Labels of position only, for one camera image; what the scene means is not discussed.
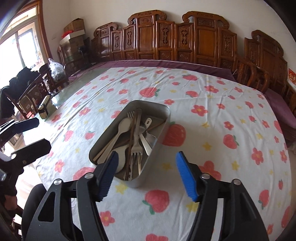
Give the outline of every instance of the stainless steel tray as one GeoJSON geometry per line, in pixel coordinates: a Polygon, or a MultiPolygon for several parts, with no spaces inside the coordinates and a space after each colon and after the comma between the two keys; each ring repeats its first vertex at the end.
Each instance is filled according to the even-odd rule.
{"type": "MultiPolygon", "coordinates": [[[[136,109],[142,109],[142,122],[145,122],[146,118],[150,117],[152,119],[152,126],[155,123],[164,123],[153,130],[149,131],[150,134],[157,137],[157,143],[152,148],[152,152],[148,157],[143,149],[143,159],[142,159],[142,172],[138,175],[138,170],[134,168],[133,180],[124,181],[123,175],[125,170],[123,169],[119,173],[115,174],[115,178],[124,182],[128,187],[136,188],[139,187],[146,179],[149,174],[149,169],[151,168],[154,160],[156,159],[159,148],[161,147],[162,141],[167,133],[170,125],[170,108],[166,105],[134,100],[126,105],[126,107],[120,112],[120,114],[114,119],[114,121],[108,126],[104,133],[100,136],[97,142],[93,145],[89,152],[89,160],[93,162],[93,158],[99,153],[99,151],[116,135],[118,131],[118,125],[124,118],[127,117],[127,113],[130,111],[135,111],[136,109]]],[[[124,139],[128,139],[130,131],[124,133],[120,136],[117,143],[120,143],[124,139]]]]}

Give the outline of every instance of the person's hand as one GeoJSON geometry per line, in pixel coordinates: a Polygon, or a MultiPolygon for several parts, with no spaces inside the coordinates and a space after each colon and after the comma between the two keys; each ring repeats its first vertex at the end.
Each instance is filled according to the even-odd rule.
{"type": "Polygon", "coordinates": [[[9,195],[4,195],[5,196],[5,203],[4,207],[8,211],[16,210],[17,208],[17,197],[16,196],[9,196],[9,195]]]}

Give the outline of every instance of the white wall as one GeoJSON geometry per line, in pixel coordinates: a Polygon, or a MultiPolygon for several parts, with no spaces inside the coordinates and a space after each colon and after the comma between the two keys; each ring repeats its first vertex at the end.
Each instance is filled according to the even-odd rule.
{"type": "Polygon", "coordinates": [[[251,38],[251,32],[259,29],[281,44],[288,65],[296,70],[296,43],[280,17],[263,0],[70,0],[70,7],[71,19],[83,18],[86,35],[91,38],[97,27],[109,22],[125,27],[132,14],[142,11],[164,11],[168,20],[177,23],[183,22],[182,15],[188,11],[218,14],[237,33],[240,54],[244,38],[251,38]]]}
{"type": "Polygon", "coordinates": [[[57,47],[62,39],[64,27],[72,21],[70,0],[43,0],[43,18],[52,57],[58,61],[57,47]]]}

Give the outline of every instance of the purple seat cushion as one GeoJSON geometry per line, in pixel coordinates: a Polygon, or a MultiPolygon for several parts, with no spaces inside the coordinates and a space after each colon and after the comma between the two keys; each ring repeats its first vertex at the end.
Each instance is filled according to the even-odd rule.
{"type": "Polygon", "coordinates": [[[274,111],[277,119],[296,129],[296,118],[284,99],[271,89],[267,89],[265,97],[274,111]]]}

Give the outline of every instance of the white floral tablecloth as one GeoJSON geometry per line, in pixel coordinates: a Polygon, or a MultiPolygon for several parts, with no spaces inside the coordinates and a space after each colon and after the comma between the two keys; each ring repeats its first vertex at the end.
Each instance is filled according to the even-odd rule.
{"type": "MultiPolygon", "coordinates": [[[[291,170],[284,137],[263,94],[198,72],[112,68],[69,98],[48,120],[25,133],[25,141],[48,139],[52,150],[34,166],[46,188],[94,170],[92,145],[132,100],[171,108],[172,125],[143,186],[113,180],[98,211],[109,240],[185,241],[198,204],[187,197],[175,165],[187,159],[218,180],[240,179],[275,240],[288,222],[291,170]]],[[[79,225],[76,200],[73,219],[79,225]]],[[[212,240],[219,237],[215,224],[212,240]]]]}

